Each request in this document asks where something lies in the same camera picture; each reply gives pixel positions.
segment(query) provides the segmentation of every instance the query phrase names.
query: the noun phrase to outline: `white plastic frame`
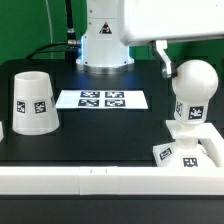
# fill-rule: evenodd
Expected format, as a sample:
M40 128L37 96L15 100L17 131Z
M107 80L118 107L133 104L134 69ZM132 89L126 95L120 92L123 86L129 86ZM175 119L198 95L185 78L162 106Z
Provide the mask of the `white plastic frame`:
M0 195L224 195L224 168L1 167Z

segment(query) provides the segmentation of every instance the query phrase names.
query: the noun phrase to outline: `sticker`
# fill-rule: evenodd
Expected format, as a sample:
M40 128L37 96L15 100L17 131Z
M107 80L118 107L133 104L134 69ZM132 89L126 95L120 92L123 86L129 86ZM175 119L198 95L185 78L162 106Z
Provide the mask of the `sticker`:
M79 107L99 107L99 100L79 100Z
M105 107L125 107L125 100L105 100Z
M17 101L17 112L25 114L26 113L26 103L22 101Z
M172 151L170 148L168 148L168 149L164 150L162 153L160 153L159 156L160 156L161 160L164 160L167 157L169 157L171 154L172 154Z
M41 114L47 112L45 101L34 103L35 113Z
M183 158L184 167L198 167L197 158Z
M107 22L104 23L102 29L100 30L100 34L112 34Z
M105 98L124 98L124 92L105 92Z
M181 117L182 115L182 103L178 102L177 101L177 104L176 104L176 112L179 114L179 116Z
M200 120L203 116L204 107L190 107L189 110L189 120Z
M99 98L100 92L96 91L82 91L81 97L83 98Z

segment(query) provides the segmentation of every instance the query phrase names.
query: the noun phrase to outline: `white chess piece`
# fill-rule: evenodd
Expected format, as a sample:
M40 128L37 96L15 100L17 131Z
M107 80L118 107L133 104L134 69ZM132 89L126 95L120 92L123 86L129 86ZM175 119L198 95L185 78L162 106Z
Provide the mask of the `white chess piece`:
M172 85L176 94L176 121L166 121L166 124L176 141L153 147L157 165L215 167L208 152L198 144L200 137L209 134L201 124L206 120L208 102L218 87L215 69L204 61L188 61L178 68Z

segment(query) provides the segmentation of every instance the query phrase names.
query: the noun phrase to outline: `black and white pattern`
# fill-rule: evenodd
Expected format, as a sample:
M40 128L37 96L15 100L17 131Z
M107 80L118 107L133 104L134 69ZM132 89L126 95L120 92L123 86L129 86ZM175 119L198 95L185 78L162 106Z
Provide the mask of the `black and white pattern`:
M99 91L82 91L81 98L99 98L100 92Z
M183 158L184 167L198 167L197 158Z
M17 101L17 112L25 114L26 113L26 103L22 101Z
M52 108L55 106L54 96L51 97Z
M171 154L172 154L172 151L170 148L164 150L162 153L159 154L161 161L169 157Z
M124 92L105 92L105 98L124 98Z
M41 113L47 112L45 101L34 103L34 108L35 108L35 113L36 114L41 114Z
M79 107L99 107L100 101L99 100L79 100Z
M179 114L180 117L182 115L182 107L183 107L182 103L180 103L180 102L177 101L177 104L176 104L176 112Z
M189 120L200 120L203 117L204 107L190 107L189 110Z
M125 107L125 100L105 100L105 107Z

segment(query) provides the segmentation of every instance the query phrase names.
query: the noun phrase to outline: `upside-down cup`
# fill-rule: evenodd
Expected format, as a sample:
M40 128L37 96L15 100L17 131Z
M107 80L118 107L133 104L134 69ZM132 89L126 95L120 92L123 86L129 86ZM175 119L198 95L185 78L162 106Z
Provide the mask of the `upside-down cup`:
M13 130L22 135L42 135L58 127L49 75L38 71L15 75Z

